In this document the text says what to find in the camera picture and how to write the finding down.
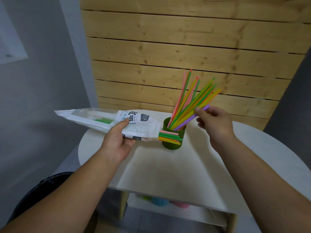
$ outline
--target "plastic bag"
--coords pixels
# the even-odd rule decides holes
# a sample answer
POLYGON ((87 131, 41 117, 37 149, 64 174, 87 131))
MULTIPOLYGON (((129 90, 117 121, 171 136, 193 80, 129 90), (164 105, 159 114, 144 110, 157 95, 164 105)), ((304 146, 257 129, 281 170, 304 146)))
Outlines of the plastic bag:
POLYGON ((122 130, 123 137, 141 141, 158 140, 162 122, 135 111, 86 108, 58 110, 55 113, 70 121, 107 133, 118 122, 129 118, 130 123, 122 130))

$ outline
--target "white lower shelf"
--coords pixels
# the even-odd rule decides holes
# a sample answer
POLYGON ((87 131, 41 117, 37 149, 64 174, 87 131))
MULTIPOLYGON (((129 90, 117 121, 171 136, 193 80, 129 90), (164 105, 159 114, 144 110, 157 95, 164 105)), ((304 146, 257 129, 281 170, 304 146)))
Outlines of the white lower shelf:
POLYGON ((157 212, 164 215, 175 216, 183 219, 197 222, 208 223, 224 227, 227 225, 227 219, 224 213, 191 205, 189 208, 179 208, 169 203, 166 206, 159 207, 149 201, 143 200, 139 195, 130 193, 127 204, 132 208, 138 208, 146 211, 157 212))

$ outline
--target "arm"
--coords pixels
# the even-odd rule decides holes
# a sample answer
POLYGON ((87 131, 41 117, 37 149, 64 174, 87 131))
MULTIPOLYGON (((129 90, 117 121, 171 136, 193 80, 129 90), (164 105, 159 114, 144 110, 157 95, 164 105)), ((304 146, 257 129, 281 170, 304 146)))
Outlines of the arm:
POLYGON ((235 137, 230 114, 217 107, 196 111, 260 230, 311 232, 311 202, 235 137))
POLYGON ((7 232, 83 232, 101 196, 135 141, 124 139, 128 119, 115 125, 101 148, 59 188, 6 225, 7 232))

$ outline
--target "trash can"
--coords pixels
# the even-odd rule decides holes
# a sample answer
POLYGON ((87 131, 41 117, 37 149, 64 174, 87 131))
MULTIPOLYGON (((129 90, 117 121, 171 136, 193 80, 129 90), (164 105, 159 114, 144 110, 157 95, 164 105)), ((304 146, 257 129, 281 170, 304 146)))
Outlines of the trash can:
MULTIPOLYGON (((36 203, 38 203, 40 200, 44 199, 46 196, 52 193, 54 190, 56 190, 61 184, 65 182, 65 180, 68 179, 68 177, 72 173, 73 172, 62 172, 42 180, 38 185, 32 188, 17 204, 7 223, 13 221, 23 212, 25 212, 36 203)), ((95 210, 87 227, 84 230, 84 233, 93 233, 95 231, 95 228, 97 226, 97 218, 98 213, 95 210)))

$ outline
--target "wooden table leg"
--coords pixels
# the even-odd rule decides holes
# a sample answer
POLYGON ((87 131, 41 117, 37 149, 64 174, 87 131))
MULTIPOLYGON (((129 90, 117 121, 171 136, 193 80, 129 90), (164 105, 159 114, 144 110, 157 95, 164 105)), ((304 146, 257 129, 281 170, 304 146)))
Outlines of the wooden table leg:
POLYGON ((119 208, 119 220, 121 220, 125 213, 126 202, 130 195, 130 192, 121 191, 121 200, 120 200, 120 208, 119 208))
POLYGON ((238 216, 236 214, 231 213, 229 215, 226 233, 234 233, 237 221, 238 221, 238 216))

